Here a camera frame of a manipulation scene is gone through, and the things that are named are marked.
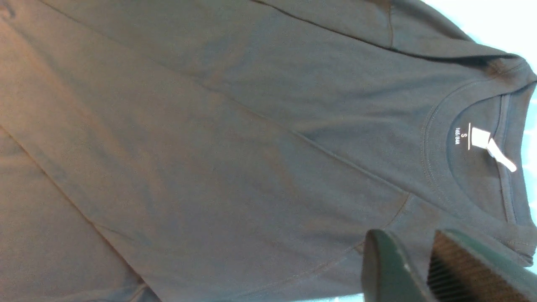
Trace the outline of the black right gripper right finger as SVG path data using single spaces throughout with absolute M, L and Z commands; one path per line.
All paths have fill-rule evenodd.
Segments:
M 427 286 L 440 302 L 535 302 L 536 275 L 470 236 L 437 231 Z

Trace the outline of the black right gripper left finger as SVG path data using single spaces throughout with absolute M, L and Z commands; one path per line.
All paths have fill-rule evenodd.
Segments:
M 366 234 L 361 286 L 366 302 L 435 302 L 424 279 L 391 232 Z

